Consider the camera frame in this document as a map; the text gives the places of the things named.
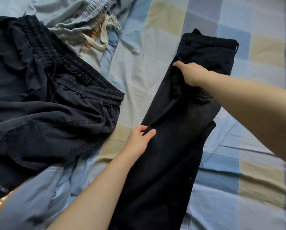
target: right hand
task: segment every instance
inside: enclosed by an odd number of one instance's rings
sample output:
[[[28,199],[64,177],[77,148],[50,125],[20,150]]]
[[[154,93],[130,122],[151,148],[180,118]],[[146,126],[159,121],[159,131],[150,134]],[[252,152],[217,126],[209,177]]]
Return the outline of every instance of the right hand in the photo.
[[[202,78],[209,73],[207,69],[196,63],[184,64],[181,61],[176,61],[173,63],[173,66],[181,70],[184,81],[190,86],[199,86]]]

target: left hand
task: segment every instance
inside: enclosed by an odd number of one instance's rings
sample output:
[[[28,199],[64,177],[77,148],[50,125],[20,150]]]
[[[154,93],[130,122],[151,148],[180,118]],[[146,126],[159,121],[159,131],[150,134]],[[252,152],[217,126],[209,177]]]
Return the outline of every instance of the left hand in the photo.
[[[130,134],[127,143],[122,150],[122,154],[132,157],[135,161],[145,152],[147,144],[156,134],[156,130],[152,129],[143,135],[143,131],[147,126],[139,125]]]

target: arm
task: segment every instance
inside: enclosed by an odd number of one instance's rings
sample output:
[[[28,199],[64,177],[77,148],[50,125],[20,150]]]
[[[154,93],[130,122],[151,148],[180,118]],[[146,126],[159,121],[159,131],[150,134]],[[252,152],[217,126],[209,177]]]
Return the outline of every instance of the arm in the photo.
[[[200,65],[173,64],[185,82],[209,92],[262,144],[286,161],[286,90],[208,71]]]
[[[127,174],[144,153],[147,143],[156,134],[150,130],[142,136],[147,126],[137,126],[122,152],[53,222],[48,230],[106,230],[110,224]]]

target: beige square pattern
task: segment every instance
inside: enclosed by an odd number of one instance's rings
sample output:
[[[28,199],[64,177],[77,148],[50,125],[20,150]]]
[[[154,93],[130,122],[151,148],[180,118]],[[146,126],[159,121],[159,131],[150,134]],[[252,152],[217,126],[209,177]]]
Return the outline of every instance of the beige square pattern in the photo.
[[[114,159],[124,148],[131,131],[131,128],[117,123],[115,130],[103,144],[100,154],[95,158],[95,162],[110,162]]]
[[[239,195],[273,208],[285,205],[284,170],[240,160]]]
[[[249,59],[256,63],[285,67],[285,42],[280,39],[252,34]]]
[[[161,0],[152,0],[146,23],[153,28],[160,28],[175,36],[181,36],[187,10]]]

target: black pants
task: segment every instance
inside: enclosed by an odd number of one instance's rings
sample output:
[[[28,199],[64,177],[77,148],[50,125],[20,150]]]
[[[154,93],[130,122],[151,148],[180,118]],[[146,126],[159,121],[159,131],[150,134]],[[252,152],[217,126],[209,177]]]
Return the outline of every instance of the black pants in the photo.
[[[35,16],[0,17],[0,198],[99,147],[123,96]]]
[[[194,30],[182,36],[173,62],[196,62],[230,75],[237,45]],[[109,229],[180,229],[220,108],[205,90],[186,85],[181,71],[170,65],[142,122],[157,133],[131,168]]]

